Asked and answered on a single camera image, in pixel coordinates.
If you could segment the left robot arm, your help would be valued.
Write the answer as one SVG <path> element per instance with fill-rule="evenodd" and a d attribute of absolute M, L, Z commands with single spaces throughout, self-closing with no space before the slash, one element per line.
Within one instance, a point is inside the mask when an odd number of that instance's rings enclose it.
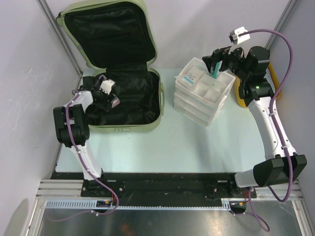
<path fill-rule="evenodd" d="M 89 144 L 90 128 L 86 110 L 93 104 L 104 105 L 106 111 L 118 106 L 120 100 L 113 93 L 115 85 L 116 82 L 104 74 L 84 77 L 81 87 L 72 91 L 71 100 L 53 109 L 58 142 L 75 155 L 83 170 L 84 180 L 94 180 L 91 190 L 100 197 L 108 193 L 109 185 L 101 180 L 103 170 Z"/>

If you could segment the green hard-shell suitcase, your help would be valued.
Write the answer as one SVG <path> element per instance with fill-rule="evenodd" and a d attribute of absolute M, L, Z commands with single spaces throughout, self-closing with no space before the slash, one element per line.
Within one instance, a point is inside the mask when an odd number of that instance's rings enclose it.
<path fill-rule="evenodd" d="M 103 102 L 86 110 L 89 127 L 105 132 L 152 131 L 164 113 L 163 86 L 151 68 L 157 49 L 142 0 L 86 0 L 60 12 L 57 23 L 79 50 L 91 81 L 105 75 L 115 82 L 118 106 L 107 111 Z"/>

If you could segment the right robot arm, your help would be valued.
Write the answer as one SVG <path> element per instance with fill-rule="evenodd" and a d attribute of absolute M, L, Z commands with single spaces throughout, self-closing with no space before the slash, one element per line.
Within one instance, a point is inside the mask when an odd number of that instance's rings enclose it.
<path fill-rule="evenodd" d="M 290 143 L 272 99 L 274 92 L 265 78 L 270 51 L 254 46 L 244 56 L 241 47 L 233 52 L 230 49 L 216 49 L 202 60 L 209 72 L 213 72 L 220 63 L 219 72 L 230 70 L 240 79 L 239 96 L 255 119 L 266 160 L 251 170 L 236 173 L 235 180 L 227 185 L 227 192 L 232 197 L 239 197 L 246 187 L 292 184 L 304 170 L 307 159 L 302 154 L 298 155 Z"/>

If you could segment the white plastic drawer organizer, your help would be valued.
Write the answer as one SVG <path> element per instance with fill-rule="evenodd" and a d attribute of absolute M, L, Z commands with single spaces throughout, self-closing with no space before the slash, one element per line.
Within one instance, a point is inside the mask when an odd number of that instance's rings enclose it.
<path fill-rule="evenodd" d="M 180 77 L 193 66 L 204 70 L 205 74 L 194 88 L 187 88 Z M 175 78 L 173 108 L 206 128 L 222 110 L 236 79 L 235 76 L 226 72 L 220 72 L 216 79 L 213 78 L 205 63 L 198 58 L 192 58 Z"/>

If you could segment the teal toothpaste tube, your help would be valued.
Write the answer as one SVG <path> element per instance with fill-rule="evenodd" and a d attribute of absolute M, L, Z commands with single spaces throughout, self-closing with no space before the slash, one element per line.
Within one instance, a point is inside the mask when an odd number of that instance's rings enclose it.
<path fill-rule="evenodd" d="M 219 75 L 219 69 L 220 69 L 220 67 L 221 67 L 221 63 L 222 63 L 222 61 L 219 61 L 219 62 L 217 62 L 216 63 L 216 65 L 215 65 L 215 67 L 213 67 L 213 69 L 212 69 L 212 71 L 211 71 L 211 76 L 213 77 L 213 78 L 217 78 L 218 77 L 218 75 Z"/>

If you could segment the yellow plastic basket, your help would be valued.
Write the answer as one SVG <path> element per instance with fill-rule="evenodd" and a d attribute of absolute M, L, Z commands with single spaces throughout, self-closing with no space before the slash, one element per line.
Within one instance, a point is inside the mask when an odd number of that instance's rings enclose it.
<path fill-rule="evenodd" d="M 278 81 L 278 78 L 277 78 L 277 75 L 274 71 L 272 63 L 269 63 L 269 65 L 267 67 L 266 79 L 267 79 L 268 83 L 271 85 L 273 92 L 276 92 L 276 90 L 280 86 L 280 83 Z M 236 95 L 236 102 L 240 107 L 247 108 L 244 100 L 241 99 L 239 96 L 239 91 L 238 91 L 239 85 L 240 85 L 240 79 L 238 77 L 236 77 L 235 82 L 234 82 L 234 91 L 235 91 L 235 95 Z"/>

